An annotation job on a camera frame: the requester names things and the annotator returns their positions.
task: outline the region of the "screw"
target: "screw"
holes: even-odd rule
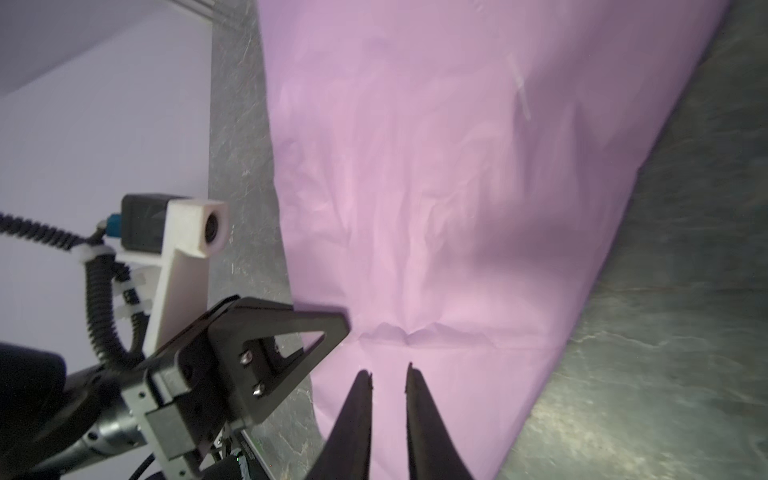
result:
[[[264,382],[258,382],[253,386],[253,396],[260,397],[264,394]]]
[[[253,361],[253,354],[250,350],[246,350],[243,355],[240,356],[240,364],[242,366],[249,365]]]

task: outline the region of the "black cable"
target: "black cable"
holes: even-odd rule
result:
[[[138,339],[132,342],[132,351],[126,351],[114,324],[112,306],[114,263],[114,253],[99,255],[85,263],[85,310],[88,338],[91,340],[96,358],[108,369],[120,372],[133,369],[144,360],[144,355],[141,353],[141,344],[137,342]]]
[[[125,263],[115,262],[112,266],[114,279],[119,283],[131,281],[131,269]],[[123,300],[126,305],[136,306],[141,304],[136,289],[130,288],[123,292]],[[133,331],[133,340],[131,341],[131,353],[141,354],[141,347],[144,345],[144,337],[147,335],[147,326],[149,325],[149,316],[145,312],[136,312],[131,315],[131,328]]]
[[[84,238],[76,233],[47,224],[0,212],[0,233],[69,251],[72,247],[83,243],[102,245],[105,231],[103,228],[98,228],[89,238]],[[114,261],[114,253],[101,254],[85,263],[85,308],[88,314],[86,319],[88,338],[91,340],[94,353],[102,365],[114,371],[130,370],[144,360],[141,346],[144,343],[149,319],[143,312],[131,316],[133,340],[131,350],[126,351],[114,325],[113,276],[118,281],[131,279],[130,270],[127,266]],[[139,304],[138,295],[134,289],[126,291],[123,297],[126,303],[130,305]]]
[[[0,233],[49,245],[65,252],[68,252],[75,245],[85,242],[85,238],[76,233],[21,217],[5,215],[2,212],[0,212]]]
[[[144,459],[141,465],[139,465],[139,468],[136,468],[136,472],[128,477],[128,480],[139,480],[141,474],[146,472],[147,468],[149,468],[149,465],[152,465],[152,462],[154,462],[154,453],[149,454],[149,456]]]

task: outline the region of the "pink fabric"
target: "pink fabric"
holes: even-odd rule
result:
[[[725,3],[259,0],[293,297],[353,325],[316,417],[372,372],[374,480],[408,477],[409,362],[496,475]]]

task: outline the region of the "gray stone surface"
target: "gray stone surface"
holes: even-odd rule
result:
[[[208,194],[230,205],[230,245],[211,262],[210,300],[238,293],[290,303],[273,186],[272,143],[257,13],[252,0],[228,0],[243,22],[214,23]],[[298,336],[281,348],[301,347]],[[323,447],[305,379],[253,440],[273,476],[304,478]]]
[[[211,296],[288,301],[256,12],[227,3],[246,21],[214,29],[210,195],[235,221]],[[500,479],[768,478],[767,25],[734,2]],[[275,478],[322,448],[310,399],[253,430]]]

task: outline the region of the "white zip tie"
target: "white zip tie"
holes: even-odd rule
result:
[[[125,280],[124,282],[114,282],[114,289],[118,291],[118,295],[126,293],[128,290],[135,290],[136,284],[133,280]]]
[[[81,243],[80,245],[75,245],[69,251],[78,259],[78,262],[83,264],[103,255],[115,255],[114,248],[105,244],[88,245],[87,243]]]
[[[138,305],[118,305],[114,308],[114,318],[131,318],[135,313],[151,312],[152,300],[143,300]]]

